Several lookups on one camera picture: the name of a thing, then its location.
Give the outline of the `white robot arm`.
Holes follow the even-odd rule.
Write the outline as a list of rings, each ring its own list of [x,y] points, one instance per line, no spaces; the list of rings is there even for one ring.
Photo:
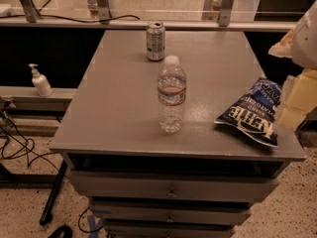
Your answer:
[[[317,1],[309,8],[268,53],[291,59],[303,67],[296,77],[289,76],[282,87],[281,103],[275,121],[285,128],[296,130],[317,107]]]

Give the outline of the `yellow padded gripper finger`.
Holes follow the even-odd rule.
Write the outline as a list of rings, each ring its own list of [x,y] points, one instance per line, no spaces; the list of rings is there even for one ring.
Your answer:
[[[286,78],[276,111],[276,124],[296,130],[316,107],[317,70],[306,68],[299,75]]]

